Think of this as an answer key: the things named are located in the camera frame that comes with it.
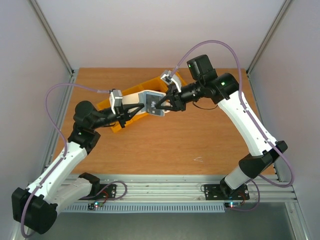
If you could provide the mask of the black VIP card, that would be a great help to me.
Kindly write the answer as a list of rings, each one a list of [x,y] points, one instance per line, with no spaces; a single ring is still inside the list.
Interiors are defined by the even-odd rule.
[[[162,99],[160,95],[155,95],[153,93],[146,94],[146,112],[148,114],[162,117],[163,111],[156,108],[156,104]]]

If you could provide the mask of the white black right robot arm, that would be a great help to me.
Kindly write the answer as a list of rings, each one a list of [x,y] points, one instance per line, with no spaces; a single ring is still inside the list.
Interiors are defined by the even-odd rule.
[[[187,103],[208,98],[230,118],[244,139],[249,153],[220,181],[221,194],[229,199],[247,181],[255,179],[272,165],[288,146],[285,141],[276,140],[262,125],[232,74],[218,75],[206,54],[187,61],[187,64],[195,82],[182,86],[171,71],[164,71],[160,78],[167,84],[168,90],[154,107],[157,110],[185,111]]]

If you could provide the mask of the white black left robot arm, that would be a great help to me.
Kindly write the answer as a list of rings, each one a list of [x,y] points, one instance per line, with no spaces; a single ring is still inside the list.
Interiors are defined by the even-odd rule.
[[[18,187],[12,193],[13,218],[20,222],[24,238],[32,236],[26,234],[25,227],[34,233],[44,234],[53,226],[60,211],[69,204],[81,199],[96,199],[104,193],[100,179],[86,172],[61,192],[58,188],[96,146],[100,138],[96,131],[98,128],[109,127],[115,122],[124,126],[144,106],[143,103],[117,103],[114,107],[97,110],[87,100],[76,105],[73,130],[61,153],[26,189]]]

